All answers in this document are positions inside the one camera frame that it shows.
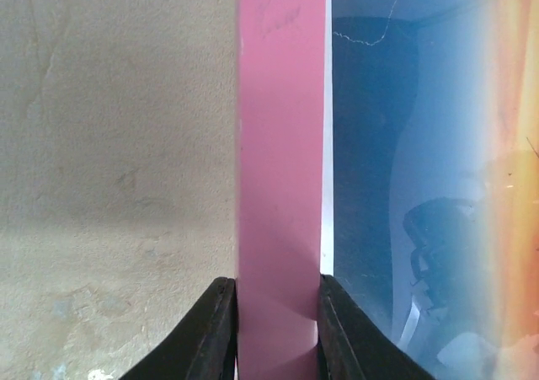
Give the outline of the sunset photo with white mat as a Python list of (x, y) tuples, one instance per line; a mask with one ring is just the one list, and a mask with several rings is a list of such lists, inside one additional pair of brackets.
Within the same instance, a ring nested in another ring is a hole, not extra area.
[(333, 237), (376, 379), (538, 376), (538, 0), (329, 0)]

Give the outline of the pink wooden picture frame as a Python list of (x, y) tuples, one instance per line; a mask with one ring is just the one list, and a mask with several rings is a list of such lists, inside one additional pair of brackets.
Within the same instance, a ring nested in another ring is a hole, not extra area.
[(238, 375), (314, 379), (326, 0), (236, 1)]

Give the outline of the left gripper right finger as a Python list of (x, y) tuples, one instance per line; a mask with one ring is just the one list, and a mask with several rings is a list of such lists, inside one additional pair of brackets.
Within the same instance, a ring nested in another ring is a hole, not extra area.
[(317, 327), (319, 379), (434, 379), (399, 350), (330, 275), (320, 277)]

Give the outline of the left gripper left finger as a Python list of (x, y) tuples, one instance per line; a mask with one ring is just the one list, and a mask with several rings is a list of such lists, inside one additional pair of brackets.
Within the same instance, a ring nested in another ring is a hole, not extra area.
[(217, 277), (172, 332), (121, 378), (234, 379), (236, 359), (236, 283)]

